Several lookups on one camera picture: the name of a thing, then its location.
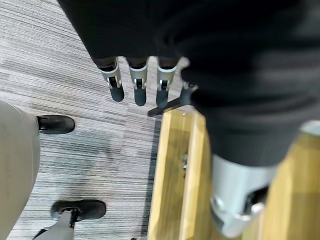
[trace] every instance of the metal bracket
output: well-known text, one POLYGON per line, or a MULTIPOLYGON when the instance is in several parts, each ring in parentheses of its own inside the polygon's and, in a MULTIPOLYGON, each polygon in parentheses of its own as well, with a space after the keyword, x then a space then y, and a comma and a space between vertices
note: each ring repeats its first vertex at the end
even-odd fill
POLYGON ((157 90, 163 91, 163 83, 166 81, 165 91, 168 92, 170 85, 174 80, 176 67, 171 69, 163 69, 159 65, 157 66, 157 90))
POLYGON ((121 88, 122 82, 121 82, 121 73, 120 73, 120 67, 118 63, 118 59, 116 59, 116 67, 112 71, 102 71, 100 69, 103 78, 107 82, 108 86, 110 89, 113 89, 114 87, 116 88, 121 88))
POLYGON ((130 67, 129 69, 134 90, 145 90, 147 87, 147 65, 142 68, 130 67))

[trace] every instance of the black caster wheel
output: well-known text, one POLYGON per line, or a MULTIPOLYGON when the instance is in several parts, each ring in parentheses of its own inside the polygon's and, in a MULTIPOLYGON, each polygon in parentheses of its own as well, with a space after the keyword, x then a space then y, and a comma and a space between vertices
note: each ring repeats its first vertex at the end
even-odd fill
POLYGON ((134 101, 138 106, 143 106, 147 101, 147 92, 145 89, 138 88, 134 90, 134 101))
POLYGON ((42 115, 37 120, 42 134, 67 134, 75 129, 75 121, 65 115, 42 115))
POLYGON ((157 91, 156 92, 156 99, 155 99, 155 102, 156 102, 156 105, 159 107, 159 108, 165 108, 167 106, 167 103, 168 103, 168 91, 166 90, 161 90, 161 91, 157 91))
POLYGON ((79 222, 82 220, 102 218, 107 211, 106 204, 100 200, 80 200, 80 201, 57 201, 51 207, 51 218, 58 220, 62 213, 67 210, 77 210, 77 217, 74 220, 79 222))

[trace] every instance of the gray carpet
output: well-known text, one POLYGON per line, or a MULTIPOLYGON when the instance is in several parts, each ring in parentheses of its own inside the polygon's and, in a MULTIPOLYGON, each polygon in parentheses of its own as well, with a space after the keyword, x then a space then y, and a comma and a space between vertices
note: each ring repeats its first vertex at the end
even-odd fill
MULTIPOLYGON (((107 214, 76 224, 76 240, 146 239, 161 124, 147 117, 156 106, 156 60, 148 63, 144 107, 134 104, 128 65, 119 61, 121 103, 55 0, 0 0, 0 99, 76 122, 70 134, 41 135, 36 184, 9 240, 31 240, 54 223, 55 201, 80 199, 105 201, 107 214)), ((170 99, 180 93, 178 72, 170 99)))

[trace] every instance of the black fabric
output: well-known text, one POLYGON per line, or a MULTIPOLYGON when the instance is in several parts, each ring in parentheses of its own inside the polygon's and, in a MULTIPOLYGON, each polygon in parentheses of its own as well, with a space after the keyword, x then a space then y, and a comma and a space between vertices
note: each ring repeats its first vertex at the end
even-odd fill
POLYGON ((279 163, 319 113, 317 0, 59 0, 93 61, 185 56, 184 81, 211 149, 249 166, 279 163))

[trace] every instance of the chair caster wheel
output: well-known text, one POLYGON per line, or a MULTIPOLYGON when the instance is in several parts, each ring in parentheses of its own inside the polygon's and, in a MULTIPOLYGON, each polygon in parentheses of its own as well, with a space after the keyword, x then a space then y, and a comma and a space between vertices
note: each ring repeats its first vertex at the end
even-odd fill
POLYGON ((67 134, 75 129, 75 121, 65 115, 42 115, 37 120, 42 134, 67 134))
POLYGON ((102 218, 107 211, 106 204, 100 200, 57 201, 51 207, 51 218, 58 220, 66 210, 77 210, 75 222, 102 218))

